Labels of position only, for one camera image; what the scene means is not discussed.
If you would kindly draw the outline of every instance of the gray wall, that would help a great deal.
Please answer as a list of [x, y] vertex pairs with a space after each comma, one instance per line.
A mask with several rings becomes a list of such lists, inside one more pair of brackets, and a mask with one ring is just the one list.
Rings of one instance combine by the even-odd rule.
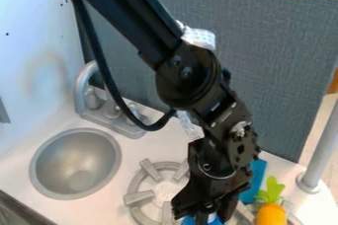
[[[297, 161], [338, 55], [338, 0], [161, 1], [176, 19], [216, 34], [216, 55], [254, 115], [259, 143]], [[90, 13], [123, 94], [165, 109], [137, 50]]]

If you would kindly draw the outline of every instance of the faucet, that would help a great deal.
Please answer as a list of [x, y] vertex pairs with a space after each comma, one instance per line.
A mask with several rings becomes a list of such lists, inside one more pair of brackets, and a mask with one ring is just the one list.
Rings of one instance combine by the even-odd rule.
[[[133, 124], [119, 109], [106, 85], [105, 90], [89, 85], [89, 79], [99, 71], [95, 60], [87, 63], [78, 74], [74, 86], [75, 112], [82, 118], [105, 126], [121, 135], [137, 139], [145, 130]], [[148, 118], [139, 113], [135, 103], [128, 104], [130, 110], [143, 122]]]

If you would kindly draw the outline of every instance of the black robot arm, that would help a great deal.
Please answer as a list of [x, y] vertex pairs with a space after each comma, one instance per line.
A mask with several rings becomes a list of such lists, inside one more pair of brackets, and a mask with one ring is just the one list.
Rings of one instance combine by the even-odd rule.
[[[175, 218], [190, 215], [205, 224], [208, 214], [216, 212], [221, 221], [227, 221], [239, 193], [250, 187], [250, 162], [260, 152], [251, 114], [229, 87], [229, 72], [210, 50], [182, 39], [183, 31], [158, 0], [87, 1], [155, 71], [161, 100], [172, 109], [190, 113], [204, 130], [204, 138], [189, 144], [190, 179], [172, 199]], [[97, 47], [82, 0], [73, 2], [92, 47]], [[113, 95], [117, 88], [102, 50], [97, 49], [100, 71]], [[165, 114], [161, 124], [147, 130], [159, 129], [172, 115], [173, 111]]]

